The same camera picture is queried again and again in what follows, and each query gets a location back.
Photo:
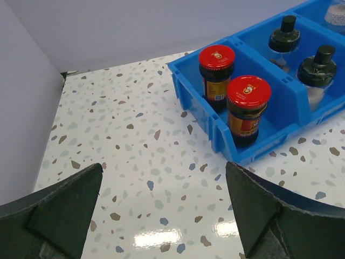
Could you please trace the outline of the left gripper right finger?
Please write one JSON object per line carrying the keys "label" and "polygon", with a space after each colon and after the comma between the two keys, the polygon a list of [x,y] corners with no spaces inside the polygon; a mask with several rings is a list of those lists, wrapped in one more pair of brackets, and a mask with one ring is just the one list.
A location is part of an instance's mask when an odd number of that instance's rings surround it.
{"label": "left gripper right finger", "polygon": [[235,162],[226,182],[246,258],[344,258],[344,208],[267,181]]}

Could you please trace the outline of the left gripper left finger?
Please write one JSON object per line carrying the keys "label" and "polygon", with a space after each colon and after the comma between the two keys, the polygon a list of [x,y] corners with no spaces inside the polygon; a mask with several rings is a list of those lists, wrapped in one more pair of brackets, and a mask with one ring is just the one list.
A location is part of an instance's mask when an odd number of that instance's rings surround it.
{"label": "left gripper left finger", "polygon": [[92,164],[1,206],[1,258],[81,258],[102,183]]}

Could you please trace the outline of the red-lid sauce jar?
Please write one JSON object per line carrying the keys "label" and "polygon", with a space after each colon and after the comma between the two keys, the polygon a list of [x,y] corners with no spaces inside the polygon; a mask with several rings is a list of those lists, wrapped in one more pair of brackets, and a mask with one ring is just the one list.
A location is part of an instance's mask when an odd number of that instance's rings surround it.
{"label": "red-lid sauce jar", "polygon": [[261,117],[272,94],[264,79],[243,75],[230,81],[227,87],[227,123],[235,146],[253,144],[259,135]]}
{"label": "red-lid sauce jar", "polygon": [[222,45],[210,45],[198,55],[203,82],[203,97],[216,111],[226,108],[227,87],[234,70],[235,52]]}

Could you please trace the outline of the black-cap spice grinder bottle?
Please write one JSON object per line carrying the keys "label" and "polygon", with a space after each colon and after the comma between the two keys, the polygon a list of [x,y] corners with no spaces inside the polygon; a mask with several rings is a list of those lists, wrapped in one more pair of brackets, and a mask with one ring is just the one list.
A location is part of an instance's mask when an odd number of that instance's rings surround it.
{"label": "black-cap spice grinder bottle", "polygon": [[314,56],[306,58],[296,72],[296,78],[306,87],[309,109],[314,112],[334,81],[337,64],[332,60],[336,48],[321,45]]}

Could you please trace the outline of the blue three-compartment plastic bin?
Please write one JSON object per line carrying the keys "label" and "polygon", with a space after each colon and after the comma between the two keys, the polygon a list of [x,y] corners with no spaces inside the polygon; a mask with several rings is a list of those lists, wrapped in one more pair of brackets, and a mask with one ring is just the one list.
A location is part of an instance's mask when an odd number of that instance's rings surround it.
{"label": "blue three-compartment plastic bin", "polygon": [[[344,36],[324,26],[323,18],[329,5],[330,1],[307,1],[219,40],[236,53],[234,77],[252,74],[265,79],[272,88],[268,108],[259,124],[258,138],[249,147],[234,145],[227,125],[227,112],[214,111],[203,98],[198,51],[169,63],[182,108],[195,117],[208,135],[215,153],[222,153],[229,161],[248,164],[283,145],[305,128],[314,127],[344,109]],[[301,32],[297,57],[289,73],[266,57],[269,36],[280,26],[284,15],[296,16],[296,28]],[[333,60],[337,64],[337,73],[318,109],[311,112],[307,91],[295,73],[300,63],[314,55],[323,44],[336,49]]]}

